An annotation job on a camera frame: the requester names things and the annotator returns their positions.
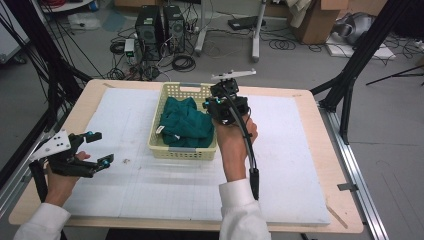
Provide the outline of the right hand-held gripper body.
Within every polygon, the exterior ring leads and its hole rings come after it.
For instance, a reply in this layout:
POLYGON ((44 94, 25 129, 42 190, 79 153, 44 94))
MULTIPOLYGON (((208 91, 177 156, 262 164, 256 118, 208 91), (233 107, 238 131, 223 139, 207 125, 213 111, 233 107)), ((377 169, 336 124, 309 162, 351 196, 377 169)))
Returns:
POLYGON ((222 125, 230 125, 236 122, 237 114, 240 114, 237 109, 237 98, 242 97, 237 95, 239 87, 236 78, 254 75, 255 73, 254 69, 248 71, 231 70, 211 77, 212 80, 218 80, 217 84, 210 87, 211 97, 216 101, 216 111, 209 115, 214 120, 222 125))

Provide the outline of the green cloth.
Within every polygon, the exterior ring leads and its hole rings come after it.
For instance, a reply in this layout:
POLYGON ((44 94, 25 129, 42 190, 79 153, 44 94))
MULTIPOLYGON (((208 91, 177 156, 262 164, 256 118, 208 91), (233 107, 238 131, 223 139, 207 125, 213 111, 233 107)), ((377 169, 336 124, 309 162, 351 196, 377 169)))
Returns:
POLYGON ((213 140, 211 117, 197 109, 193 98, 168 97, 160 116, 157 134, 170 147, 208 148, 213 140))

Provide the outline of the cream plastic basket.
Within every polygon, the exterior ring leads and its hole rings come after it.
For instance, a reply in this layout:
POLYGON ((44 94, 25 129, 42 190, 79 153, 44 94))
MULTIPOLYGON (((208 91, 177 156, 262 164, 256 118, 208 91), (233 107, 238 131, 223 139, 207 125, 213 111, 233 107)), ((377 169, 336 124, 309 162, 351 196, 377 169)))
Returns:
POLYGON ((207 97, 211 96, 210 87, 211 84, 205 83, 165 82, 162 84, 148 140, 148 147, 155 158, 178 160, 214 159, 217 150, 216 135, 213 135, 213 140, 207 148, 170 147, 164 143, 162 135, 156 132, 161 114, 169 97, 179 101, 192 98, 196 103, 197 109, 205 113, 206 110, 202 107, 202 103, 207 97))

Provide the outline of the person's left hand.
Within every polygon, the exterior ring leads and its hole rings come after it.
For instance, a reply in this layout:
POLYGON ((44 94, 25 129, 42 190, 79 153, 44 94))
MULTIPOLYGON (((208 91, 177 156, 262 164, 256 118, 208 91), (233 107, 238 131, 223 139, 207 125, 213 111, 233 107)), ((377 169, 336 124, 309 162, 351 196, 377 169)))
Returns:
POLYGON ((62 207, 71 196, 79 177, 58 175, 51 170, 50 164, 46 165, 46 170, 48 193, 45 203, 62 207))

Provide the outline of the white gridded mat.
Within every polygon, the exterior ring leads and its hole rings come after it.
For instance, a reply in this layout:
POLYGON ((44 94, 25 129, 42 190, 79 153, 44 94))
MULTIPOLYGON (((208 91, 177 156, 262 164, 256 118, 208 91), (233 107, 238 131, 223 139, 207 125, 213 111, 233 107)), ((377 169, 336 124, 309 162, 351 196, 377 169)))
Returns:
MULTIPOLYGON (((74 216, 212 220, 221 218, 221 156, 211 160, 157 159, 148 146, 159 93, 109 88, 88 127, 102 139, 82 145, 93 160, 113 155, 111 166, 82 178, 65 207, 74 216)), ((330 222, 326 200, 292 97, 250 95, 259 136, 253 144, 259 204, 270 223, 330 222)))

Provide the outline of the white stand leg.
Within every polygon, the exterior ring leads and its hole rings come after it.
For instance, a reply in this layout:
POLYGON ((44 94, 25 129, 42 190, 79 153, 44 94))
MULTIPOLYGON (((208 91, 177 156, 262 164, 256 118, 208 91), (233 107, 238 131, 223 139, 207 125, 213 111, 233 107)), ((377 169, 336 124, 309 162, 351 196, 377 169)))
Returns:
POLYGON ((197 56, 200 56, 202 53, 205 37, 207 34, 207 25, 206 25, 206 2, 207 0, 201 0, 201 15, 200 15, 200 27, 198 31, 197 41, 194 48, 194 52, 197 56))
POLYGON ((254 34, 252 37, 252 60, 257 63, 260 57, 260 30, 262 26, 262 20, 265 14, 267 0, 261 0, 260 9, 257 16, 256 27, 254 28, 254 34))

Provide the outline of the flat black device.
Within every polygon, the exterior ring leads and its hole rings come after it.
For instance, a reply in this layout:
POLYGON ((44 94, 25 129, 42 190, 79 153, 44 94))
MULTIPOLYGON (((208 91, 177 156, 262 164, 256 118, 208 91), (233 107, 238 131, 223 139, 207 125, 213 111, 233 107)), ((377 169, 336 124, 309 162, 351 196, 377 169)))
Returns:
POLYGON ((258 17, 250 16, 250 17, 230 19, 227 21, 227 23, 228 23, 228 26, 234 31, 244 30, 244 29, 256 29, 257 23, 258 23, 258 17))

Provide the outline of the black computer tower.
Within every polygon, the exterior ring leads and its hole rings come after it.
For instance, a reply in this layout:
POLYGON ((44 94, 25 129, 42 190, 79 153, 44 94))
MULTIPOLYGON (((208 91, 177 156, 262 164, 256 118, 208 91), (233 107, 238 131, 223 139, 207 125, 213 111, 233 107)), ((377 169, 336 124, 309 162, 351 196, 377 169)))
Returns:
POLYGON ((160 7, 143 5, 135 23, 142 58, 147 61, 158 61, 162 58, 160 46, 164 42, 163 25, 160 7))
POLYGON ((164 6, 163 15, 169 51, 171 53, 183 53, 185 51, 185 26, 180 8, 176 5, 164 6))

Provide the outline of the cardboard box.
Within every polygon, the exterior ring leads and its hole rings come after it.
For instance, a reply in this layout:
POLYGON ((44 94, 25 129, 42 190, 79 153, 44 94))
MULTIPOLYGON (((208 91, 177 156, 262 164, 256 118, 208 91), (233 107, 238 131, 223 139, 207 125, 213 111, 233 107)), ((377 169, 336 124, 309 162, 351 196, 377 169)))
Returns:
POLYGON ((349 0, 286 0, 289 24, 299 42, 323 44, 341 10, 349 0))

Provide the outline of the white cabinet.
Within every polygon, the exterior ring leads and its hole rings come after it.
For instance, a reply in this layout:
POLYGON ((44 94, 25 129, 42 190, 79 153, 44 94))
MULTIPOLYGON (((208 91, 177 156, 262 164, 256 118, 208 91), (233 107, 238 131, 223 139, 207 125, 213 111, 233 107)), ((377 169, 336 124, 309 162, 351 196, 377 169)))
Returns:
POLYGON ((4 0, 0 0, 0 64, 7 63, 21 49, 15 36, 23 43, 29 42, 29 38, 4 0))

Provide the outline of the white flat board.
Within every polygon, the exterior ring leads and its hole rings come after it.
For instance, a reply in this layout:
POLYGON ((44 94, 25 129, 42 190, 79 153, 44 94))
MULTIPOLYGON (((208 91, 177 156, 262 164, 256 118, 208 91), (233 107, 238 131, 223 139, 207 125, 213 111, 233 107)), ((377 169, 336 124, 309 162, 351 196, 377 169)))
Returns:
MULTIPOLYGON (((364 51, 354 49, 345 39, 339 37, 337 34, 331 34, 327 39, 325 46, 330 56, 350 58, 356 53, 363 54, 364 51)), ((385 45, 381 44, 373 53, 373 59, 376 60, 394 60, 396 55, 385 45)))

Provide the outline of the white round table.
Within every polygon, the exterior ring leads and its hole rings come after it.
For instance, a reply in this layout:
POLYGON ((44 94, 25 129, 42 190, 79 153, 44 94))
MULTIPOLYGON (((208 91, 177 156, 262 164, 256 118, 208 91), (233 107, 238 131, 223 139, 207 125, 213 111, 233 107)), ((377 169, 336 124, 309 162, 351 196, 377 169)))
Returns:
POLYGON ((52 0, 53 5, 41 1, 40 7, 43 12, 64 12, 87 7, 90 11, 97 11, 99 4, 97 0, 52 0))

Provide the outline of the black tripod legs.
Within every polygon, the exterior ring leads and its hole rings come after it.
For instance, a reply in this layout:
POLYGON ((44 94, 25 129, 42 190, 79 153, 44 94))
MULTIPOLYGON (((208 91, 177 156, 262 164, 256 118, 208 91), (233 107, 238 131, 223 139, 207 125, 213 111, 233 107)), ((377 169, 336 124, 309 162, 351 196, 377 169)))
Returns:
POLYGON ((404 70, 404 71, 401 71, 401 72, 398 72, 398 73, 395 73, 395 74, 392 74, 392 75, 389 75, 389 76, 386 76, 386 77, 383 77, 383 78, 380 78, 380 79, 377 79, 377 80, 374 80, 374 81, 371 81, 371 82, 368 82, 365 85, 369 86, 369 85, 372 85, 372 84, 375 84, 375 83, 378 83, 378 82, 381 82, 381 81, 384 81, 384 80, 387 80, 387 79, 390 79, 390 78, 424 77, 424 72, 422 72, 422 73, 414 73, 413 72, 414 70, 421 69, 421 68, 424 68, 424 64, 421 64, 421 65, 418 65, 416 67, 413 67, 413 68, 410 68, 410 69, 407 69, 407 70, 404 70))

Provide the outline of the aluminium rail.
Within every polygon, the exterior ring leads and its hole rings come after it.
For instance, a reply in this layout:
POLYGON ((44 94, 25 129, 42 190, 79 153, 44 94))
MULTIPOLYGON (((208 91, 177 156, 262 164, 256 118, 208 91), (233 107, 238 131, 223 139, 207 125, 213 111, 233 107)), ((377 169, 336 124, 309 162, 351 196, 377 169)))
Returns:
POLYGON ((31 162, 29 156, 39 143, 63 125, 66 117, 67 113, 59 112, 57 119, 50 123, 48 113, 45 112, 0 170, 0 220, 5 217, 11 205, 18 199, 21 188, 28 182, 31 162))
POLYGON ((328 125, 328 133, 334 139, 336 152, 340 155, 342 162, 342 169, 347 174, 348 190, 354 195, 355 201, 359 205, 362 224, 368 230, 372 240, 390 240, 354 152, 339 133, 341 123, 339 117, 336 113, 328 112, 322 107, 319 107, 318 110, 328 125))

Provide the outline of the black metal frame stand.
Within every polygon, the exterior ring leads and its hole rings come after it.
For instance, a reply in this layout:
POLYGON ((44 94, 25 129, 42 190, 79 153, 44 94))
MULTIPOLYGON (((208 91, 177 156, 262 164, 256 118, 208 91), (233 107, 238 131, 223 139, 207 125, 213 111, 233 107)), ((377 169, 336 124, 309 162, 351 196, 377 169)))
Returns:
POLYGON ((57 114, 59 108, 64 103, 76 103, 83 90, 78 84, 77 78, 84 83, 92 80, 92 77, 78 70, 65 60, 47 31, 45 24, 40 19, 31 0, 0 0, 1 4, 7 6, 41 57, 42 62, 34 59, 32 50, 23 43, 18 33, 10 24, 7 24, 5 20, 0 18, 0 23, 30 58, 39 79, 45 80, 48 84, 48 108, 12 157, 0 170, 0 190, 6 186, 17 170, 18 165, 23 162, 24 155, 29 152, 36 138, 42 132, 51 130, 58 123, 57 114))
POLYGON ((364 53, 356 53, 350 57, 336 77, 310 90, 313 95, 328 90, 326 97, 319 101, 319 106, 328 112, 335 112, 340 101, 343 101, 339 133, 346 144, 349 144, 350 109, 356 80, 372 59, 374 51, 384 42, 408 9, 417 2, 418 0, 387 0, 357 47, 364 53))

